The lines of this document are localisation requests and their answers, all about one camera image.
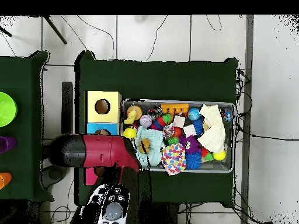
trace orange cup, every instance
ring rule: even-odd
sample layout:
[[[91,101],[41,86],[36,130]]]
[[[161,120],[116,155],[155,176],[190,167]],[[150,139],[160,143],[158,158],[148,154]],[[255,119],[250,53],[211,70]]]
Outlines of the orange cup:
[[[10,173],[0,173],[0,190],[7,186],[12,180],[12,175]]]

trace green table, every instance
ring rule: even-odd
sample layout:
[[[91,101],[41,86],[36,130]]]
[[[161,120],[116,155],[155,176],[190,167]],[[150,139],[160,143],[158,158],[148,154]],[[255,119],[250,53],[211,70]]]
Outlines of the green table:
[[[84,92],[118,91],[123,99],[190,100],[236,102],[238,62],[135,62],[98,61],[90,51],[75,63],[75,132],[84,133]],[[140,173],[140,184],[145,178]],[[83,169],[75,172],[78,201],[84,204],[90,186],[83,185]],[[234,171],[217,173],[151,172],[152,200],[155,202],[223,202],[233,204]]]
[[[41,69],[47,60],[44,51],[28,58],[0,57],[0,91],[18,106],[16,118],[0,128],[1,136],[18,140],[15,149],[0,155],[0,172],[12,174],[12,181],[0,190],[0,199],[53,200],[40,184]]]

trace yellow cube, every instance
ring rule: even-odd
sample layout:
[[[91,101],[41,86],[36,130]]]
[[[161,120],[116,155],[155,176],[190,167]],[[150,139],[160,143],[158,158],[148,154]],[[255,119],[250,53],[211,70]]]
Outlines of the yellow cube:
[[[87,120],[90,123],[118,123],[121,95],[119,92],[86,91]]]

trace purple cup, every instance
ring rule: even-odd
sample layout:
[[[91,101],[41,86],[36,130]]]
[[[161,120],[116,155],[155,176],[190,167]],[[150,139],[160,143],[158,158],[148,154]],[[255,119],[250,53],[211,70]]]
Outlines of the purple cup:
[[[0,136],[0,154],[13,149],[16,145],[16,138],[11,136]]]

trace green bowl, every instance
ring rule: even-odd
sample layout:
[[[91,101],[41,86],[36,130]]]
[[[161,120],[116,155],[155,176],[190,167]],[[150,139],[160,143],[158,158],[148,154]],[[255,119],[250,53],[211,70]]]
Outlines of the green bowl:
[[[17,111],[15,101],[8,94],[0,92],[0,127],[13,121]]]

